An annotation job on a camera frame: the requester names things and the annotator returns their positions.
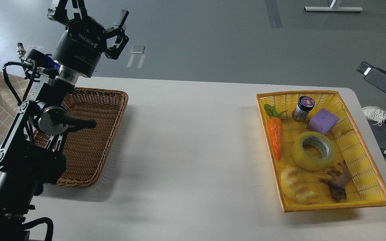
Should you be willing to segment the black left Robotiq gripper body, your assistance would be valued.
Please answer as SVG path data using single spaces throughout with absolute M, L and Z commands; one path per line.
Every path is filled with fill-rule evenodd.
M 106 40 L 101 38 L 104 31 L 104 27 L 92 18 L 71 23 L 66 27 L 52 59 L 91 77 L 107 47 Z

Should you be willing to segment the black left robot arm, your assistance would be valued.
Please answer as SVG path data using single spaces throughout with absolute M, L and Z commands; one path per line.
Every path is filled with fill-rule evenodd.
M 118 59 L 129 41 L 123 28 L 129 15 L 122 9 L 114 25 L 104 28 L 87 13 L 83 0 L 73 0 L 72 19 L 67 0 L 54 0 L 50 20 L 65 26 L 53 54 L 17 44 L 19 62 L 7 62 L 3 79 L 18 105 L 17 114 L 0 145 L 0 241 L 28 241 L 30 230 L 46 224 L 44 240 L 53 238 L 50 218 L 26 222 L 34 210 L 34 196 L 45 183 L 89 186 L 99 178 L 109 148 L 127 106 L 122 91 L 75 88 L 79 77 L 90 78 L 101 55 Z M 66 171 L 64 146 L 69 133 L 86 129 L 71 138 L 71 146 L 98 147 L 87 154 L 85 180 L 62 179 Z

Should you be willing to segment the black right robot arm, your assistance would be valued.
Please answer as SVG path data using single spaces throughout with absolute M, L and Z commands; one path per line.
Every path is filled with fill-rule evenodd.
M 386 71 L 375 68 L 366 62 L 361 62 L 357 67 L 357 72 L 364 75 L 366 82 L 386 93 Z

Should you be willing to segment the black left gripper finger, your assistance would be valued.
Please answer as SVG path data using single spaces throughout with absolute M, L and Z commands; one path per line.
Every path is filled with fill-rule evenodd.
M 67 0 L 53 0 L 48 8 L 47 18 L 68 26 L 69 23 L 84 20 L 88 16 L 84 0 L 71 0 L 74 18 L 69 19 L 67 3 Z
M 108 59 L 117 60 L 129 41 L 129 37 L 125 34 L 125 30 L 123 29 L 128 15 L 129 11 L 122 9 L 114 21 L 113 27 L 106 29 L 106 39 L 116 37 L 114 43 L 107 47 L 105 51 L 105 55 Z

